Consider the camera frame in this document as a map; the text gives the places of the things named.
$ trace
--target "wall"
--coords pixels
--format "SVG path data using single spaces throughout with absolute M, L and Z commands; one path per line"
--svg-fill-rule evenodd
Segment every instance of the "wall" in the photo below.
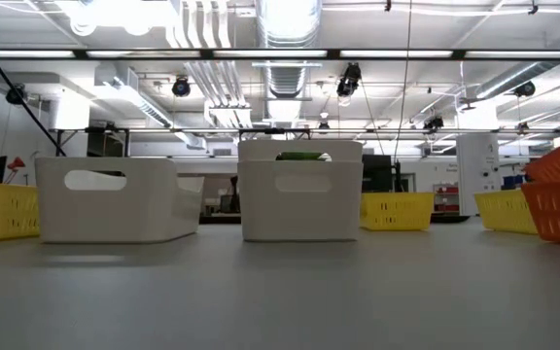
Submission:
M 49 115 L 41 114 L 43 123 L 48 124 Z M 34 185 L 35 157 L 54 156 L 55 150 L 49 140 L 42 134 L 38 126 L 31 120 L 22 107 L 12 106 L 6 102 L 5 96 L 0 93 L 0 156 L 8 156 L 8 162 L 15 157 L 20 157 L 26 167 L 21 169 L 13 184 L 25 184 L 23 175 L 27 175 L 27 182 Z
M 434 191 L 434 184 L 453 184 L 459 181 L 455 159 L 402 161 L 401 173 L 415 175 L 417 192 L 430 193 Z

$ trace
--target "ceiling fixture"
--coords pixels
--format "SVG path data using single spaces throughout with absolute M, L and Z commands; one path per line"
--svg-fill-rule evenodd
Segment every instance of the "ceiling fixture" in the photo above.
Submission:
M 328 55 L 325 50 L 301 50 L 301 49 L 273 49 L 273 50 L 216 50 L 213 52 L 216 57 L 270 57 L 270 58 L 283 58 L 283 57 L 298 57 L 303 59 L 308 58 L 322 58 Z
M 539 10 L 540 7 L 535 3 L 535 0 L 531 0 L 531 10 L 529 10 L 529 15 L 534 15 Z
M 177 97 L 185 97 L 190 94 L 192 89 L 188 83 L 188 77 L 181 76 L 176 78 L 176 83 L 172 86 L 172 93 Z
M 351 103 L 351 95 L 358 88 L 358 82 L 362 79 L 362 71 L 358 63 L 349 63 L 345 73 L 340 78 L 336 93 L 338 94 L 339 105 L 345 107 Z
M 27 98 L 27 92 L 25 92 L 25 84 L 15 84 L 15 88 L 9 89 L 8 93 L 6 94 L 6 101 L 8 101 L 8 103 L 15 106 L 21 105 L 22 104 L 21 99 L 24 100 L 26 98 Z
M 330 114 L 328 112 L 321 112 L 321 114 L 319 114 L 319 117 L 321 117 L 321 121 L 319 122 L 319 126 L 318 128 L 320 129 L 329 129 L 330 128 L 330 124 L 328 123 L 328 116 Z
M 342 50 L 343 58 L 448 58 L 451 50 Z
M 535 84 L 533 84 L 532 82 L 527 82 L 522 84 L 519 87 L 516 87 L 513 90 L 513 93 L 515 96 L 517 97 L 529 97 L 529 96 L 533 96 L 535 94 Z
M 423 129 L 431 130 L 431 131 L 437 131 L 438 129 L 440 129 L 442 127 L 444 127 L 444 120 L 442 119 L 442 116 L 435 116 L 430 121 L 425 122 L 425 125 L 423 126 Z

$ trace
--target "fluorescent light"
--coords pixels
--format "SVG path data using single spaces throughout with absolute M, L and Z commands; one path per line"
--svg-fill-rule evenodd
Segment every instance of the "fluorescent light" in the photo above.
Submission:
M 138 129 L 130 129 L 129 131 L 131 133 L 168 133 L 168 132 L 170 132 L 170 129 L 167 129 L 167 128 L 162 128 L 162 129 L 138 128 Z
M 252 67 L 254 68 L 321 68 L 321 63 L 313 62 L 252 62 Z
M 92 58 L 125 58 L 125 57 L 139 57 L 139 58 L 163 58 L 163 57 L 184 57 L 184 58 L 198 58 L 200 51 L 196 50 L 162 50 L 162 51 L 88 51 L 88 57 Z
M 343 50 L 341 57 L 363 57 L 363 58 L 448 58 L 453 51 L 436 50 Z
M 20 50 L 0 50 L 0 57 L 32 57 L 32 58 L 74 58 L 72 51 L 20 51 Z
M 469 51 L 466 58 L 560 58 L 560 51 Z
M 325 57 L 325 50 L 217 50 L 216 57 Z
M 337 129 L 319 129 L 311 128 L 310 131 L 314 133 L 361 133 L 367 132 L 365 128 L 337 128 Z

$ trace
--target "overhead rail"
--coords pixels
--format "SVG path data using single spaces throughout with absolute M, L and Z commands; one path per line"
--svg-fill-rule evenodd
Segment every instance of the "overhead rail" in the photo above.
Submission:
M 560 50 L 450 49 L 0 49 L 0 60 L 560 61 Z
M 97 128 L 86 128 L 86 129 L 51 129 L 52 132 L 57 133 L 78 133 L 78 132 L 124 132 L 124 133 L 144 133 L 144 134 L 162 134 L 162 133 L 174 133 L 174 132 L 185 132 L 185 133 L 195 133 L 195 134 L 245 134 L 245 133 L 264 133 L 264 134 L 285 134 L 285 133 L 306 133 L 306 134 L 338 134 L 338 133 L 375 133 L 375 130 L 379 134 L 391 134 L 397 135 L 431 135 L 436 133 L 483 133 L 483 132 L 493 132 L 499 134 L 510 134 L 510 135 L 532 135 L 532 134 L 546 134 L 555 133 L 560 134 L 559 127 L 553 128 L 525 128 L 525 129 L 515 129 L 515 128 L 499 128 L 499 129 L 458 129 L 458 128 L 441 128 L 441 129 L 402 129 L 398 132 L 396 129 L 375 129 L 375 128 L 330 128 L 330 129 L 319 129 L 319 128 L 193 128 L 193 127 L 181 127 L 181 128 L 111 128 L 111 129 L 97 129 Z

